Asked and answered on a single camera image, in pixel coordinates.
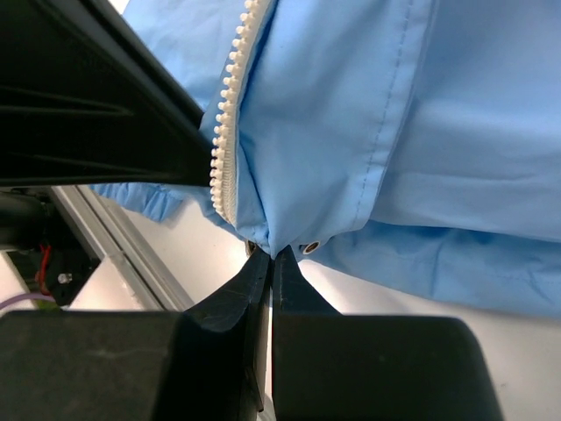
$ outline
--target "purple wire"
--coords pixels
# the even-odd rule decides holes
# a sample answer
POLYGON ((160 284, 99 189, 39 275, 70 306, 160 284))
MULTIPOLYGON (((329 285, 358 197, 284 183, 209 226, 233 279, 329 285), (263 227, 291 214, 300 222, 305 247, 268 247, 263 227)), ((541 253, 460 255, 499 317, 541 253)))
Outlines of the purple wire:
POLYGON ((41 301, 49 301, 51 303, 54 303, 54 298, 52 298, 51 296, 44 296, 43 294, 39 294, 37 292, 28 292, 25 294, 19 294, 18 296, 13 296, 12 298, 8 298, 6 301, 2 301, 0 303, 0 311, 2 311, 3 309, 5 309, 6 307, 12 304, 19 303, 20 301, 26 301, 26 300, 41 300, 41 301))

